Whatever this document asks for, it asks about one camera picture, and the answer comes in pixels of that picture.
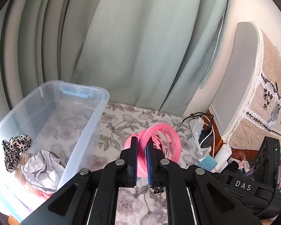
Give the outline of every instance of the pink cable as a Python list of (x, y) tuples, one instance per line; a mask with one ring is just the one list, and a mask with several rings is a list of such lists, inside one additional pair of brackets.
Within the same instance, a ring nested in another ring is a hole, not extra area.
[[(132, 134), (126, 140), (124, 149), (130, 148), (131, 138), (133, 136), (138, 138), (138, 177), (145, 178), (148, 176), (145, 149), (150, 137), (152, 137), (155, 148), (162, 150), (167, 159), (178, 162), (181, 153), (181, 142), (178, 134), (170, 125), (159, 122), (137, 134)], [(165, 153), (162, 136), (166, 140), (168, 150), (170, 143), (172, 144), (172, 153), (170, 151)]]

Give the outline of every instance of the leopard print scrunchie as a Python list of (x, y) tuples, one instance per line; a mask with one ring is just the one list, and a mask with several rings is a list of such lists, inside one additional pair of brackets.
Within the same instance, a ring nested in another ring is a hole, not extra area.
[(29, 135), (18, 135), (16, 137), (10, 138), (9, 142), (6, 140), (2, 141), (3, 150), (4, 150), (4, 163), (6, 170), (9, 173), (12, 173), (18, 161), (20, 160), (20, 154), (31, 146), (32, 139)]

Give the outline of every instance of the clear plastic container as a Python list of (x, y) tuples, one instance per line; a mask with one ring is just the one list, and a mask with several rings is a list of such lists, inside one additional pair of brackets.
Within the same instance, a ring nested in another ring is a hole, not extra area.
[(66, 166), (58, 188), (80, 168), (90, 168), (99, 142), (107, 90), (63, 81), (49, 81), (26, 96), (0, 122), (0, 206), (22, 221), (44, 202), (29, 193), (4, 165), (3, 140), (28, 134), (30, 152), (54, 152)]

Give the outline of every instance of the screw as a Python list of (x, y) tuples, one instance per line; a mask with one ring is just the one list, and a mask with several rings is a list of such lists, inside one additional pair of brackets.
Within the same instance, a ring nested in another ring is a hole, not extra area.
[(196, 174), (198, 175), (203, 175), (205, 173), (204, 169), (203, 168), (197, 168), (196, 169)]
[(170, 161), (169, 161), (168, 159), (161, 159), (161, 160), (160, 160), (160, 163), (161, 163), (162, 165), (168, 165), (168, 164), (170, 163)]
[(122, 165), (124, 165), (124, 164), (125, 164), (125, 161), (124, 161), (123, 159), (118, 159), (118, 160), (116, 160), (116, 165), (122, 166)]
[(79, 173), (80, 173), (82, 176), (88, 174), (88, 172), (89, 172), (89, 170), (88, 170), (87, 168), (81, 168), (80, 171), (79, 171)]

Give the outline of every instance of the white crumpled paper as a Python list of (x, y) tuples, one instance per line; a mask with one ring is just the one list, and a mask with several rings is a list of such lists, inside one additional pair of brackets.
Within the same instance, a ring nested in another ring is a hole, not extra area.
[(38, 150), (31, 155), (21, 167), (26, 181), (46, 194), (54, 193), (64, 172), (64, 167), (59, 164), (60, 160), (44, 150)]

